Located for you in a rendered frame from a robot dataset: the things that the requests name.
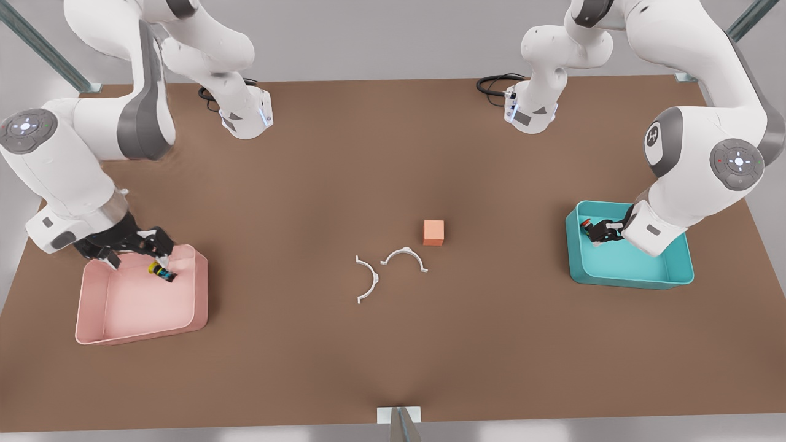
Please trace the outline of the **blue storage box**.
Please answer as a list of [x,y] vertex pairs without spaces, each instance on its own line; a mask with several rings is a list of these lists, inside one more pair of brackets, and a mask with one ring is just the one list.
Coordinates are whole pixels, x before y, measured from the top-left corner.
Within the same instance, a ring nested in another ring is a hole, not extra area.
[[570,275],[581,284],[643,289],[670,289],[693,282],[694,269],[685,235],[680,235],[657,257],[645,254],[628,241],[593,246],[580,226],[589,219],[622,219],[629,204],[581,201],[567,216],[566,235]]

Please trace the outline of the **pink storage box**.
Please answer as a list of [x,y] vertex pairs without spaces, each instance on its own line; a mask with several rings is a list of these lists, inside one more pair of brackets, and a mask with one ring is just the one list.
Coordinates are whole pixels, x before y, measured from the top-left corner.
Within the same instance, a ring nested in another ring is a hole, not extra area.
[[154,260],[123,254],[120,269],[92,260],[84,266],[75,339],[82,345],[115,345],[193,332],[208,321],[208,260],[177,244],[166,282],[150,274]]

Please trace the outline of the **white curved clip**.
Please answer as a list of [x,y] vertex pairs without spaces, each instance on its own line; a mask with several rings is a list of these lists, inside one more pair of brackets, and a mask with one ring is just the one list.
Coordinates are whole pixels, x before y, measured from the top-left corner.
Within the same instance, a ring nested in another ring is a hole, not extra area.
[[362,295],[357,297],[357,304],[361,304],[362,300],[364,300],[365,298],[370,296],[371,293],[373,293],[374,289],[376,288],[377,283],[379,282],[379,274],[376,273],[375,269],[373,268],[373,266],[371,266],[371,264],[369,264],[369,263],[367,263],[367,262],[365,262],[363,260],[360,260],[358,255],[356,255],[356,263],[359,264],[359,265],[364,266],[364,268],[368,269],[368,271],[372,275],[372,283],[371,283],[370,288],[368,288],[368,290],[365,291],[365,293],[363,293]]
[[411,249],[410,247],[403,247],[403,248],[401,248],[401,249],[398,249],[398,250],[395,250],[395,251],[391,252],[391,253],[390,253],[390,254],[389,254],[389,255],[388,255],[386,258],[385,258],[385,260],[381,260],[381,265],[387,265],[388,263],[390,263],[390,261],[391,261],[391,259],[392,259],[393,257],[396,257],[396,255],[401,255],[401,254],[405,254],[405,255],[411,255],[411,257],[414,257],[414,258],[416,259],[416,262],[418,262],[418,265],[420,266],[420,272],[422,272],[422,273],[427,273],[427,272],[429,272],[429,269],[425,268],[425,266],[424,266],[424,262],[423,262],[422,258],[420,257],[420,255],[418,255],[418,254],[417,254],[415,251],[413,251],[413,249]]

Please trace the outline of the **silver frame post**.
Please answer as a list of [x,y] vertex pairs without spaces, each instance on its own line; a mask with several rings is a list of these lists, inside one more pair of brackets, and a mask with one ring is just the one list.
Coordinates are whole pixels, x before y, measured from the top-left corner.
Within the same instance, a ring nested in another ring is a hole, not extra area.
[[420,406],[377,408],[377,423],[389,425],[389,442],[423,442],[416,428],[421,420]]
[[0,22],[79,93],[101,92],[102,84],[90,83],[8,0],[0,0]]
[[705,11],[743,50],[756,79],[786,68],[786,0],[701,0]]

